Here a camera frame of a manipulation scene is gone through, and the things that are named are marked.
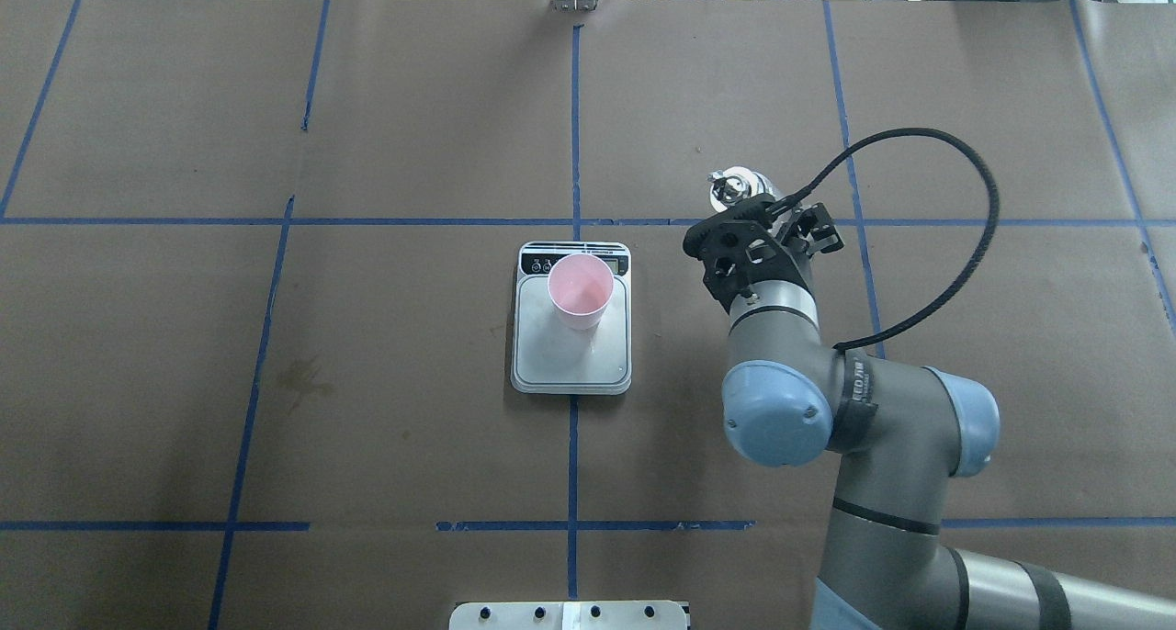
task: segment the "cup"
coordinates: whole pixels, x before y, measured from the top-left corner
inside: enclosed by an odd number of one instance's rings
[[[593,254],[568,254],[547,275],[556,315],[572,329],[590,329],[613,299],[613,269]]]

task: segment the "blue joint cap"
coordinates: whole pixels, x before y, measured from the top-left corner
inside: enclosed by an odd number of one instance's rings
[[[766,467],[802,465],[829,444],[833,411],[810,378],[784,363],[739,363],[723,378],[727,440]]]
[[[993,449],[1001,438],[1001,411],[996,398],[982,383],[926,368],[948,390],[960,421],[960,462],[951,475],[976,476],[993,460]]]

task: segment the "digital scale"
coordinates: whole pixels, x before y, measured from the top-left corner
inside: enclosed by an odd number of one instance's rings
[[[577,331],[564,326],[547,294],[547,274],[568,254],[593,254],[613,269],[613,297],[600,324]],[[614,241],[529,241],[515,274],[510,383],[522,393],[584,393],[614,396],[633,377],[633,256]]]

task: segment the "scale platform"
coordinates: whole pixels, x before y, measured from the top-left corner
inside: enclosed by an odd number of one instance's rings
[[[600,324],[564,326],[547,273],[567,254],[593,254],[613,269],[613,299]],[[613,241],[529,241],[519,250],[510,383],[522,393],[624,393],[633,377],[632,256]]]

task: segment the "silver scale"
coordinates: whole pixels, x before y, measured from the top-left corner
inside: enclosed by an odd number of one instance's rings
[[[547,274],[568,254],[593,254],[613,269],[613,297],[600,324],[564,326],[547,294]],[[522,393],[624,393],[633,378],[629,248],[614,241],[529,241],[515,267],[510,383]]]

